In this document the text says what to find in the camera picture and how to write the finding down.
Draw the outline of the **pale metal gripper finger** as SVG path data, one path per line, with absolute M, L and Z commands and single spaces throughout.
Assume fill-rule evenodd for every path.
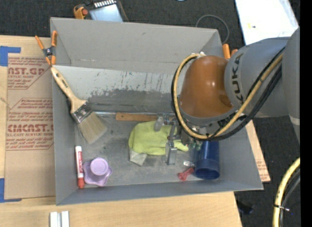
M 176 123 L 176 117 L 172 114 L 158 114 L 154 123 L 154 131 L 160 131 L 163 127 L 171 129 Z
M 176 163 L 177 148 L 174 142 L 167 142 L 165 147 L 165 157 L 167 165 L 174 165 Z

